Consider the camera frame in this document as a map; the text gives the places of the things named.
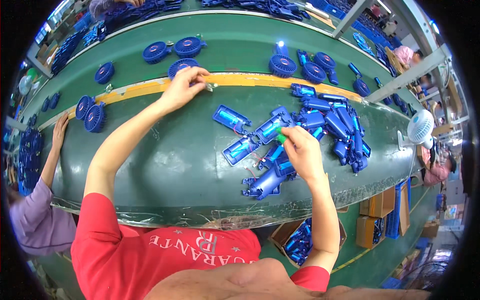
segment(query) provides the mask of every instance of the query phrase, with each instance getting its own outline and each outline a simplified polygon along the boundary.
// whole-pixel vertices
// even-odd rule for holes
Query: pink shirt
[[[448,173],[450,173],[450,171],[446,167],[439,163],[435,163],[430,167],[430,170],[426,170],[423,185],[434,186],[435,184],[446,180],[448,178]]]
[[[412,49],[408,48],[407,46],[400,46],[395,50],[393,50],[393,53],[395,54],[399,62],[401,62],[404,65],[410,65],[410,61],[413,57],[414,52]]]

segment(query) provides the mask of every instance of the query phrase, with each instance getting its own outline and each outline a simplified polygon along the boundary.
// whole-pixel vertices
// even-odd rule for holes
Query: red t-shirt
[[[89,300],[143,299],[159,281],[178,271],[251,264],[259,254],[260,244],[249,229],[167,227],[123,238],[113,204],[98,193],[83,199],[72,245],[73,268]],[[291,277],[295,284],[317,291],[326,291],[329,278],[317,266]]]

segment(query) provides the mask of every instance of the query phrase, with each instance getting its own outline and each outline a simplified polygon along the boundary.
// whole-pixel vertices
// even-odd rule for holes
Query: cardboard box
[[[407,229],[410,227],[410,209],[408,207],[408,186],[402,185],[399,191],[400,197],[400,224],[398,225],[400,234],[405,235]]]
[[[278,248],[278,250],[287,257],[288,261],[294,265],[296,268],[300,268],[300,266],[291,260],[287,253],[285,252],[284,246],[290,240],[290,236],[300,227],[304,220],[298,220],[293,222],[288,222],[280,225],[274,233],[270,236],[269,240]],[[340,249],[342,248],[343,244],[347,240],[347,233],[345,232],[345,228],[343,227],[342,221],[338,219],[338,225],[340,227]]]
[[[373,249],[385,239],[386,217],[384,217],[385,226],[382,235],[377,244],[373,244],[373,229],[375,227],[375,220],[378,218],[372,216],[359,216],[357,219],[357,245]]]
[[[395,186],[360,202],[360,214],[383,218],[395,209]]]
[[[423,231],[421,232],[420,236],[424,238],[435,238],[438,233],[438,228],[440,227],[440,220],[435,219],[433,221],[429,221],[425,223],[423,226]]]

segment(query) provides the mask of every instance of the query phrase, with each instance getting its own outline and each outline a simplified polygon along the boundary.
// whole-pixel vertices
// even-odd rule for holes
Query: black hair
[[[417,50],[415,51],[415,53],[417,53],[421,58],[423,58],[423,52],[421,50]]]
[[[450,172],[455,173],[456,171],[456,161],[453,158],[453,156],[449,155],[448,160],[450,160],[450,163],[452,164],[452,168],[450,169]]]

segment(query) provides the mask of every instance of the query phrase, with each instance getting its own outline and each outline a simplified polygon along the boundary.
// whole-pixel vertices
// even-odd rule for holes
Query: worker's right hand
[[[134,7],[139,7],[145,3],[145,0],[115,0],[115,2],[125,2],[130,3]]]
[[[165,114],[181,108],[206,87],[206,80],[203,76],[208,75],[210,73],[204,68],[186,67],[181,69],[157,103]]]
[[[325,180],[322,152],[318,140],[300,126],[283,127],[282,134],[288,137],[283,143],[283,147],[300,177],[308,184]]]

